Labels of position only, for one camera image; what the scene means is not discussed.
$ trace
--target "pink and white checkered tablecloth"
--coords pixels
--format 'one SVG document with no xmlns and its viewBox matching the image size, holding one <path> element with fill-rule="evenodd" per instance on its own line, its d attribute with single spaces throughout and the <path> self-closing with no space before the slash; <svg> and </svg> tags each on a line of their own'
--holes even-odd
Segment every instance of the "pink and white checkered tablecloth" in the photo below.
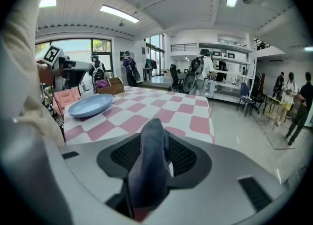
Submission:
<svg viewBox="0 0 313 225">
<path fill-rule="evenodd" d="M 102 113 L 85 119 L 71 117 L 66 106 L 66 144 L 79 144 L 139 133 L 147 121 L 159 118 L 169 132 L 214 142 L 211 109 L 207 98 L 125 86 Z"/>
</svg>

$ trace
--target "tree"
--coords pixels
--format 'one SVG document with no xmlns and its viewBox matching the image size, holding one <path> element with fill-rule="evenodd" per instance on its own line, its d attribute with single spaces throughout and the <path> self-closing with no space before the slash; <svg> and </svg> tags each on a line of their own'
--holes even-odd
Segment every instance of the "tree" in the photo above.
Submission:
<svg viewBox="0 0 313 225">
<path fill-rule="evenodd" d="M 35 55 L 38 55 L 41 51 L 43 51 L 44 49 L 46 49 L 48 47 L 49 47 L 48 43 L 36 45 L 35 46 Z"/>
<path fill-rule="evenodd" d="M 92 44 L 93 52 L 111 52 L 110 41 L 93 40 Z"/>
</svg>

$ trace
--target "purple bag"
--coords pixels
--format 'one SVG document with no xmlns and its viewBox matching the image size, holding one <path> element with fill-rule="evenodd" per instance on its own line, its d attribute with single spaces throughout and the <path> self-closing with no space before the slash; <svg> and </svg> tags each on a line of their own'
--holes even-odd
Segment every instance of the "purple bag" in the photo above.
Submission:
<svg viewBox="0 0 313 225">
<path fill-rule="evenodd" d="M 99 89 L 110 86 L 110 84 L 106 80 L 96 81 L 96 85 Z"/>
</svg>

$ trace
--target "cardboard box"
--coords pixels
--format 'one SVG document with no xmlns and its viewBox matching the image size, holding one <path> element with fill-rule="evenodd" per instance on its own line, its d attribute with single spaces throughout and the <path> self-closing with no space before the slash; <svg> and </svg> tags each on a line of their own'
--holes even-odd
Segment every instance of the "cardboard box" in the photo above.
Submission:
<svg viewBox="0 0 313 225">
<path fill-rule="evenodd" d="M 108 79 L 108 82 L 109 82 L 110 86 L 105 87 L 105 88 L 100 88 L 100 89 L 98 87 L 96 87 L 96 92 L 99 94 L 111 94 L 111 95 L 120 94 L 120 93 L 125 92 L 124 84 L 121 81 L 121 79 L 119 79 L 118 77 L 110 78 L 110 79 Z"/>
</svg>

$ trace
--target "light blue plate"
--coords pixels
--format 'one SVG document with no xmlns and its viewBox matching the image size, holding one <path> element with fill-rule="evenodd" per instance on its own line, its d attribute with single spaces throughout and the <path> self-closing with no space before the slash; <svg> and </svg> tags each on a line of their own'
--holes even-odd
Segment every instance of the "light blue plate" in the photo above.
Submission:
<svg viewBox="0 0 313 225">
<path fill-rule="evenodd" d="M 68 109 L 68 114 L 74 118 L 85 118 L 98 114 L 111 105 L 113 96 L 111 94 L 97 94 L 75 102 Z"/>
</svg>

